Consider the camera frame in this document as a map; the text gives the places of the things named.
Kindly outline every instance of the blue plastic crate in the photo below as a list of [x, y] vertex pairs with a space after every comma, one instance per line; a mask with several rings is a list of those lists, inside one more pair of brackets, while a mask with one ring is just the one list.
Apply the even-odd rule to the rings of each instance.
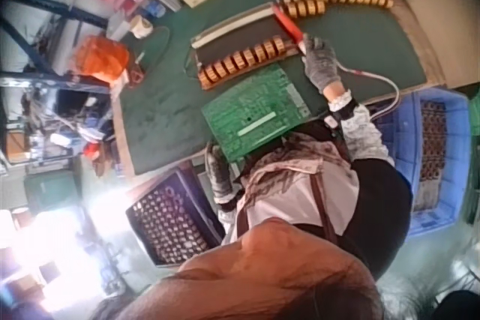
[[445, 168], [437, 207], [412, 213], [409, 237], [443, 229], [457, 221], [470, 168], [468, 99], [455, 91], [441, 88], [408, 94], [403, 97], [401, 105], [390, 120], [379, 119], [381, 121], [376, 121], [376, 125], [382, 133], [390, 156], [394, 158], [395, 167], [410, 182], [413, 196], [415, 197], [418, 192], [422, 167], [423, 127], [420, 105], [422, 100], [445, 104], [447, 123]]

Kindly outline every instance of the hand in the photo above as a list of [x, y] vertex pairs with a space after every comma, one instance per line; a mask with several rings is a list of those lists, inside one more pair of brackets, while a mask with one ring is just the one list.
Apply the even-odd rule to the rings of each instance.
[[333, 82], [340, 82], [337, 72], [335, 51], [318, 37], [304, 35], [306, 54], [303, 58], [305, 74], [316, 86], [320, 94]]
[[207, 144], [205, 170], [209, 176], [216, 203], [224, 203], [235, 195], [230, 181], [230, 166], [219, 145], [211, 142]]

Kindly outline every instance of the green circuit board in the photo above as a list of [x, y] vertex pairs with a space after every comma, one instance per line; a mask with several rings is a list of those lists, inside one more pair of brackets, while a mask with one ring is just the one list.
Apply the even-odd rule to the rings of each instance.
[[230, 162], [306, 122], [311, 116], [285, 72], [273, 64], [202, 108]]

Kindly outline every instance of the orange bag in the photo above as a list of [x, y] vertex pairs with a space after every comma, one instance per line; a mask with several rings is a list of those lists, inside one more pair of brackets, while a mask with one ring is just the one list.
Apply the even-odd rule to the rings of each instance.
[[89, 36], [75, 53], [73, 70], [112, 85], [127, 67], [128, 58], [124, 44], [105, 37]]

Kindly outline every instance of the table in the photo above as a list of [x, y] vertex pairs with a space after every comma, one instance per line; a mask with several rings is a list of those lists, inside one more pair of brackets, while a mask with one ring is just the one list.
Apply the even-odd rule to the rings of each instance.
[[[122, 163], [128, 175], [158, 169], [201, 151], [212, 138], [201, 108], [241, 77], [211, 91], [184, 72], [190, 39], [206, 28], [242, 11], [271, 0], [208, 0], [194, 9], [183, 7], [168, 13], [156, 25], [166, 26], [171, 40], [160, 63], [138, 88], [125, 89], [114, 104], [115, 132]], [[384, 9], [361, 5], [335, 6], [321, 17], [298, 21], [302, 30], [328, 40], [342, 64], [390, 77], [401, 89], [425, 84], [427, 79], [409, 38], [395, 18]], [[125, 42], [139, 52], [133, 37]], [[144, 67], [158, 58], [163, 40], [147, 40]], [[326, 101], [304, 75], [299, 56], [280, 63], [313, 114], [326, 108]], [[359, 101], [392, 90], [384, 83], [341, 74]]]

